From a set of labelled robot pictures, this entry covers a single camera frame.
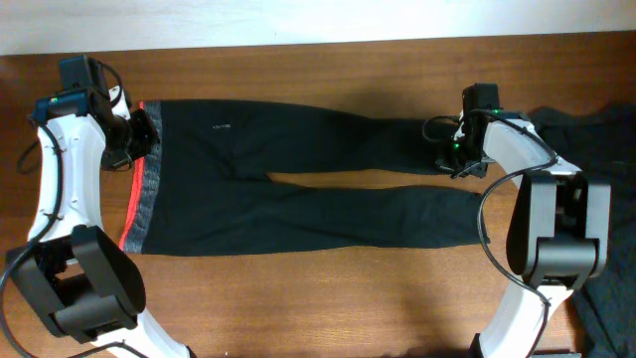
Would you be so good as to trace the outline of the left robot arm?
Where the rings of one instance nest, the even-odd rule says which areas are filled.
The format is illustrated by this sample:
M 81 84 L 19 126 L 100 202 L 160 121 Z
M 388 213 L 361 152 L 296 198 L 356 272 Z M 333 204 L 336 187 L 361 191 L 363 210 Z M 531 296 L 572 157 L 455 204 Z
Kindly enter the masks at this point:
M 116 357 L 190 357 L 146 307 L 135 263 L 105 233 L 99 172 L 150 152 L 157 133 L 125 90 L 67 90 L 37 101 L 42 153 L 26 246 L 7 255 L 12 280 L 49 332 Z

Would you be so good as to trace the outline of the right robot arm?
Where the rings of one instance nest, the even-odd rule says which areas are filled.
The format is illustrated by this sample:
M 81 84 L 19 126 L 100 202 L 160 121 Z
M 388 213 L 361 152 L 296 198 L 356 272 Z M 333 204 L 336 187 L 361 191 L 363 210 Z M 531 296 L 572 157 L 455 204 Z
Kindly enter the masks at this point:
M 444 165 L 456 176 L 497 163 L 518 188 L 506 242 L 508 263 L 492 265 L 509 281 L 488 326 L 473 338 L 474 357 L 530 357 L 555 310 L 598 276 L 608 253 L 608 183 L 560 157 L 522 113 L 465 109 L 444 143 Z

